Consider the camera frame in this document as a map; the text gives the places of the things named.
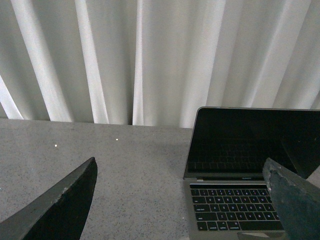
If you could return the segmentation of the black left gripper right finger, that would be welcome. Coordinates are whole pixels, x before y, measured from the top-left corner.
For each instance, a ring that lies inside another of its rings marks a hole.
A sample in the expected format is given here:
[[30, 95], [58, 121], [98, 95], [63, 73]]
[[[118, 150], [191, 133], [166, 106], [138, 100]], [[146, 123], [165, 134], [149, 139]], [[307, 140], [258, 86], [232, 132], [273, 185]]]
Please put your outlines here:
[[320, 189], [271, 158], [262, 174], [271, 201], [290, 240], [320, 238]]

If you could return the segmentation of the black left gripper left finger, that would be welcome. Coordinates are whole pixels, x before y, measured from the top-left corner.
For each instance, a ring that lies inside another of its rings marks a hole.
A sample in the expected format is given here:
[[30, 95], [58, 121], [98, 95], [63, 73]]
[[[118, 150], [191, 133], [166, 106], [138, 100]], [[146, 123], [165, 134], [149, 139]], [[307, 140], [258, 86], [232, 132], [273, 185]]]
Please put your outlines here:
[[78, 240], [93, 201], [98, 166], [89, 158], [0, 224], [2, 240]]

